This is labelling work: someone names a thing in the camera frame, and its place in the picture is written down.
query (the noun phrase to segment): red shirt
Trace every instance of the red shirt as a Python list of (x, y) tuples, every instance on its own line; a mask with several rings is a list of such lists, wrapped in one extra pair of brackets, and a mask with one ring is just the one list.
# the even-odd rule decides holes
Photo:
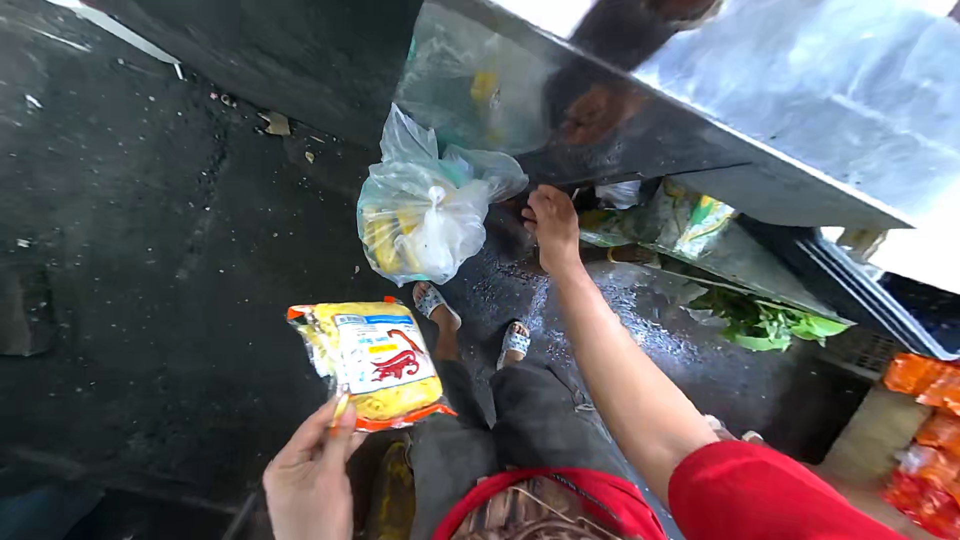
[[(522, 479), (559, 475), (610, 530), (666, 538), (635, 485), (588, 469), (507, 471), (480, 482), (444, 518), (434, 540), (448, 539), (472, 509)], [(686, 540), (902, 539), (854, 508), (800, 463), (766, 447), (726, 441), (689, 455), (670, 477), (670, 509)]]

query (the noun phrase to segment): red monkey logo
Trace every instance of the red monkey logo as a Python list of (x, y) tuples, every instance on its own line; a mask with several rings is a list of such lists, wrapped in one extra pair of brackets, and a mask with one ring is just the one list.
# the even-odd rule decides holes
[(420, 363), (417, 362), (417, 354), (423, 354), (423, 350), (417, 346), (412, 339), (406, 336), (405, 333), (399, 330), (391, 330), (387, 332), (387, 335), (390, 337), (399, 336), (404, 341), (406, 341), (410, 348), (413, 351), (403, 351), (399, 355), (390, 358), (389, 360), (384, 360), (382, 362), (374, 362), (373, 365), (376, 366), (376, 369), (373, 370), (373, 374), (376, 375), (376, 378), (373, 380), (384, 380), (388, 377), (396, 377), (400, 379), (403, 377), (403, 368), (409, 367), (407, 370), (407, 375), (414, 375), (420, 370)]

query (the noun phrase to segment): reflective metal surface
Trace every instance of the reflective metal surface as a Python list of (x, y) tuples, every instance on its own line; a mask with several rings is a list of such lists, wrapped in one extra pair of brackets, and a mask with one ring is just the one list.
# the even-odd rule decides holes
[(960, 189), (951, 20), (894, 0), (438, 1), (418, 46), (433, 10), (433, 29), (526, 55), (536, 76), (510, 101), (542, 105), (540, 140), (492, 149), (541, 182), (698, 173), (764, 221), (868, 229), (922, 223)]

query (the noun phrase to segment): noodle package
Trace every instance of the noodle package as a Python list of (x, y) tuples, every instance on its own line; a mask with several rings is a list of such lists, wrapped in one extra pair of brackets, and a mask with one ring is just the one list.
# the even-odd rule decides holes
[(287, 321), (300, 332), (314, 368), (331, 376), (338, 397), (357, 409), (357, 429), (403, 428), (446, 404), (440, 377), (413, 313), (395, 299), (293, 306)]

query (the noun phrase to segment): white sandal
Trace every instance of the white sandal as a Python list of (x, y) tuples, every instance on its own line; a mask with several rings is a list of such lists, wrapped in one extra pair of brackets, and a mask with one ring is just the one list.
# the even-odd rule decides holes
[[(527, 331), (527, 335), (517, 332), (514, 325), (520, 325)], [(496, 371), (503, 369), (503, 362), (507, 357), (507, 351), (517, 351), (527, 356), (527, 349), (530, 348), (530, 329), (521, 321), (514, 321), (507, 327), (507, 333), (503, 334), (503, 345), (500, 347), (500, 357), (496, 360)]]
[(437, 287), (433, 286), (431, 282), (417, 282), (425, 283), (426, 287), (423, 291), (423, 296), (417, 300), (417, 295), (414, 295), (414, 306), (417, 307), (417, 311), (423, 313), (423, 316), (430, 318), (430, 315), (433, 314), (433, 310), (439, 307), (440, 305), (446, 306), (447, 310), (450, 311), (450, 314), (453, 315), (453, 320), (457, 321), (457, 326), (453, 330), (459, 330), (460, 325), (463, 324), (463, 321), (460, 319), (460, 315), (453, 310), (453, 307), (450, 307), (450, 304), (444, 300), (444, 296), (440, 294), (440, 291), (437, 290)]

